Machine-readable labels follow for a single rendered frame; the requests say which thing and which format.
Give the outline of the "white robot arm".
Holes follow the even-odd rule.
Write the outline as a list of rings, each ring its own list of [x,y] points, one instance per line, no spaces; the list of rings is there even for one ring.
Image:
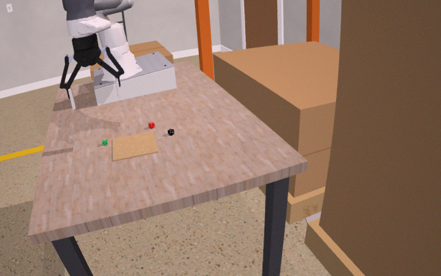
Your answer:
[[[69,36],[82,38],[98,33],[102,48],[109,46],[112,55],[125,71],[119,79],[133,76],[142,69],[130,52],[123,26],[110,21],[107,15],[125,11],[134,2],[135,0],[62,0],[64,10],[67,11]]]

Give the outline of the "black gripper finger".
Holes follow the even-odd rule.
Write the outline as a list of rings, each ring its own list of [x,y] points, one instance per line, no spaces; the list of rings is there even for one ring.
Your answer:
[[[72,62],[72,59],[74,59],[73,55],[66,55],[65,56],[65,67],[64,67],[62,79],[61,79],[61,82],[60,82],[60,88],[61,89],[64,88],[64,89],[67,90],[68,98],[71,100],[72,109],[76,109],[76,106],[75,106],[75,103],[74,103],[74,97],[73,97],[72,90],[71,90],[71,85],[72,85],[72,82],[74,81],[74,78],[76,77],[78,71],[80,70],[81,66],[83,65],[83,62],[85,61],[85,56],[81,57],[81,60],[79,61],[79,63],[77,63],[77,65],[76,65],[74,71],[72,72],[71,77],[69,78],[68,82],[65,83],[65,78],[66,78],[66,75],[67,75],[67,70],[68,70],[68,67],[69,67],[69,63]]]
[[[120,80],[119,77],[124,74],[124,70],[123,68],[120,66],[120,64],[118,63],[118,61],[114,58],[114,56],[111,54],[111,51],[109,49],[108,46],[106,46],[105,48],[101,48],[101,53],[104,53],[105,55],[107,55],[110,60],[112,61],[112,63],[116,66],[116,68],[118,69],[118,72],[115,71],[112,67],[110,67],[108,64],[106,64],[102,59],[98,59],[96,56],[94,56],[93,54],[90,55],[90,58],[92,60],[94,60],[97,64],[99,64],[100,66],[102,66],[104,69],[106,69],[108,72],[110,72],[113,76],[115,76],[115,82],[116,82],[116,88],[117,88],[117,92],[118,92],[118,98],[121,98],[121,94],[120,94]]]

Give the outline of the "tan flat mat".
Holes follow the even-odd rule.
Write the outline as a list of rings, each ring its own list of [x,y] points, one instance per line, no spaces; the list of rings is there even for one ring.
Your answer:
[[[113,161],[159,153],[154,132],[112,139]]]

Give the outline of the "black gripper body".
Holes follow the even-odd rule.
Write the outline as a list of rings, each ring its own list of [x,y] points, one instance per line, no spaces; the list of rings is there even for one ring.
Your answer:
[[[77,63],[79,63],[82,56],[85,56],[85,61],[83,62],[82,67],[94,66],[96,64],[96,62],[90,58],[91,54],[97,58],[99,58],[101,54],[101,50],[98,47],[97,35],[95,33],[83,38],[73,38],[72,45],[74,49],[73,58]]]

